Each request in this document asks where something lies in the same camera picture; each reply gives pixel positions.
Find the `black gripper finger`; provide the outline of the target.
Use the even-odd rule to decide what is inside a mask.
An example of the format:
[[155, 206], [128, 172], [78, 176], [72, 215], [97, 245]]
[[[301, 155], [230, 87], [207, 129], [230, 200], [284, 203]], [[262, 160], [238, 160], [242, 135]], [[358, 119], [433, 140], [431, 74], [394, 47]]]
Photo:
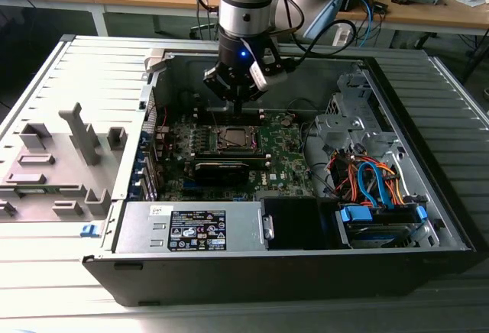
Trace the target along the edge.
[[243, 84], [242, 84], [242, 101], [243, 102], [256, 101], [263, 94], [264, 94], [264, 92], [261, 91], [257, 87], [257, 84], [252, 79], [245, 80], [243, 82]]
[[203, 82], [221, 100], [228, 102], [235, 115], [241, 114], [243, 105], [241, 87], [244, 85], [244, 80], [232, 67], [217, 63], [204, 72]]

